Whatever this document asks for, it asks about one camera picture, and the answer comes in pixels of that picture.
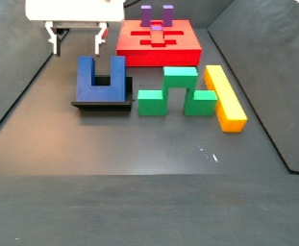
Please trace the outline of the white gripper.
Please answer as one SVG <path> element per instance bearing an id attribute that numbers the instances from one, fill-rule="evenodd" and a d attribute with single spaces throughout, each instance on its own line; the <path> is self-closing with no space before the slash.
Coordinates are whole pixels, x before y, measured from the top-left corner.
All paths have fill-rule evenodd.
<path id="1" fill-rule="evenodd" d="M 124 19 L 124 0 L 25 0 L 25 16 L 43 22 L 49 34 L 52 53 L 60 55 L 60 38 L 56 28 L 96 28 L 95 55 L 105 42 L 108 23 Z"/>

